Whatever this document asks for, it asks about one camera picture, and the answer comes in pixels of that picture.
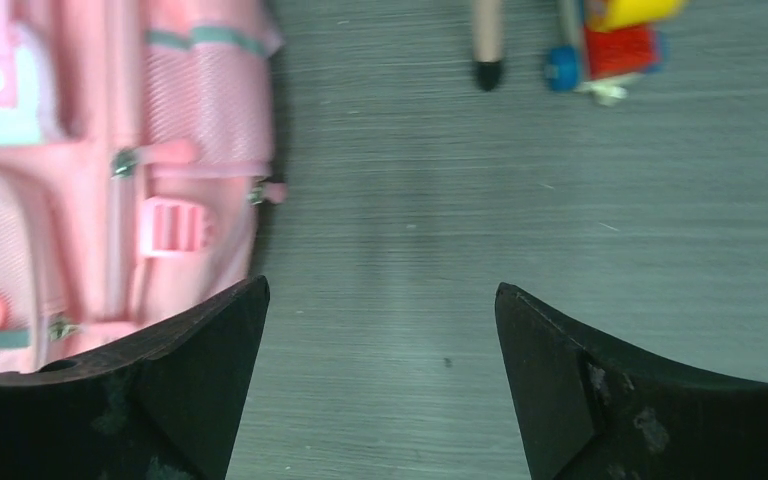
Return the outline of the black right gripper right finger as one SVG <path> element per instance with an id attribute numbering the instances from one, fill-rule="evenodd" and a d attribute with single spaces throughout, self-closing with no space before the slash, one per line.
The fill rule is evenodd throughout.
<path id="1" fill-rule="evenodd" d="M 768 383 L 685 365 L 502 283 L 495 318 L 535 479 L 768 479 Z"/>

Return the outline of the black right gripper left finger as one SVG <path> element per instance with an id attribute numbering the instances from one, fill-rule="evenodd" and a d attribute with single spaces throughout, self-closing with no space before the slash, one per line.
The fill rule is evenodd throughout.
<path id="1" fill-rule="evenodd" d="M 222 479 L 270 288 L 239 283 L 30 374 L 0 373 L 0 479 Z"/>

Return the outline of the pink student backpack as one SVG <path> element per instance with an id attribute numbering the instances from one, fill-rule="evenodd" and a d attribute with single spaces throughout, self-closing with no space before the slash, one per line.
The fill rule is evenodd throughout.
<path id="1" fill-rule="evenodd" d="M 0 1 L 0 372 L 244 279 L 282 43 L 262 1 Z"/>

